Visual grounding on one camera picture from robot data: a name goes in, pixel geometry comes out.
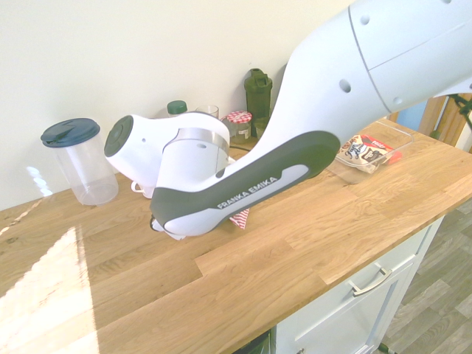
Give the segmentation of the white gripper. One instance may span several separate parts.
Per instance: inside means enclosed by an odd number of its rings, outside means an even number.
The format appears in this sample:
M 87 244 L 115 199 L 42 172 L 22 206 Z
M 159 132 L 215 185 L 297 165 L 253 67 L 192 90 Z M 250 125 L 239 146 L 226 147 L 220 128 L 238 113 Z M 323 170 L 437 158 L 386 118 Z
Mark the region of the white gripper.
M 152 215 L 150 218 L 150 227 L 152 230 L 156 232 L 165 232 L 167 235 L 171 236 L 174 240 L 183 240 L 186 236 L 185 235 L 176 235 L 169 231 L 166 231 L 163 226 L 159 224 L 159 222 L 154 218 Z

